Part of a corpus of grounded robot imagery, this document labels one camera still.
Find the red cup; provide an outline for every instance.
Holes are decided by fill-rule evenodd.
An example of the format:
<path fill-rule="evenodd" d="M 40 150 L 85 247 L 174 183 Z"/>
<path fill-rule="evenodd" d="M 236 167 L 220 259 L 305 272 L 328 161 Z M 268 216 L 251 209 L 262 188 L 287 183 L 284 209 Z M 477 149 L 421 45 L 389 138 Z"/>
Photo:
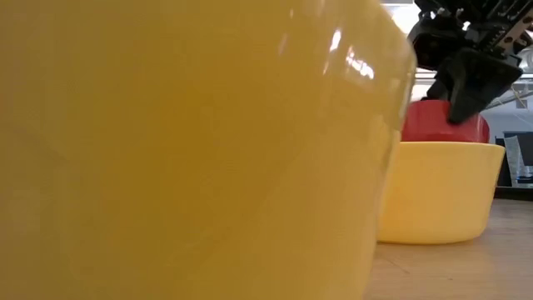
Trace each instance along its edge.
<path fill-rule="evenodd" d="M 403 142 L 471 142 L 488 143 L 489 125 L 476 114 L 462 124 L 448 122 L 450 102 L 425 100 L 407 108 L 401 140 Z"/>

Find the yellow bowl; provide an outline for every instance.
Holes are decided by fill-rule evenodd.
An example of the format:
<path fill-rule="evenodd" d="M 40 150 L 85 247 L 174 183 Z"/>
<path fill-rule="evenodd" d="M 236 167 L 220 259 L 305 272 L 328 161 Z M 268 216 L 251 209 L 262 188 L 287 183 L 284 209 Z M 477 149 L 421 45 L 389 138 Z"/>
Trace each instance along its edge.
<path fill-rule="evenodd" d="M 401 142 L 384 194 L 378 239 L 454 243 L 480 236 L 505 149 L 468 142 Z"/>

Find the bowl rim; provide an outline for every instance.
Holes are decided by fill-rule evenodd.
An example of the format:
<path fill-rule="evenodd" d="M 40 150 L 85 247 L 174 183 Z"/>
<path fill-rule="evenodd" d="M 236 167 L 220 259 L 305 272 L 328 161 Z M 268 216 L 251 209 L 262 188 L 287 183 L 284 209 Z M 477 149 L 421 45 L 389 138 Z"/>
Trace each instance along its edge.
<path fill-rule="evenodd" d="M 423 141 L 423 142 L 400 142 L 400 145 L 420 145 L 420 146 L 435 146 L 435 145 L 441 145 L 441 146 L 469 146 L 469 147 L 487 147 L 487 148 L 499 148 L 505 150 L 505 147 L 502 147 L 500 145 L 495 145 L 491 143 L 485 143 L 485 142 L 440 142 L 440 141 Z"/>

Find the table surface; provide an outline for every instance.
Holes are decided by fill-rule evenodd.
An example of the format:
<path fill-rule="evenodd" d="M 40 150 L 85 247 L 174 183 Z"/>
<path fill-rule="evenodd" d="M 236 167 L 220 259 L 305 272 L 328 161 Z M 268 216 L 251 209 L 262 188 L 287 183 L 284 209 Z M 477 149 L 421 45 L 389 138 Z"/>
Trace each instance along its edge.
<path fill-rule="evenodd" d="M 379 244 L 366 299 L 533 299 L 533 202 L 495 200 L 470 242 Z"/>

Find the yellow plastic container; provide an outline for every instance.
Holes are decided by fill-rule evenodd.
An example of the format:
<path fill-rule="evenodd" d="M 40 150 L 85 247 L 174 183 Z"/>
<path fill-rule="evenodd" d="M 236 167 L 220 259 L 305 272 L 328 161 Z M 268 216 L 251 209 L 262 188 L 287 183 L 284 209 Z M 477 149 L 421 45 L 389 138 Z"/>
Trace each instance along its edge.
<path fill-rule="evenodd" d="M 379 241 L 454 243 L 485 230 L 505 149 L 472 142 L 401 142 Z"/>
<path fill-rule="evenodd" d="M 358 299 L 413 83 L 374 0 L 2 0 L 0 299 Z"/>

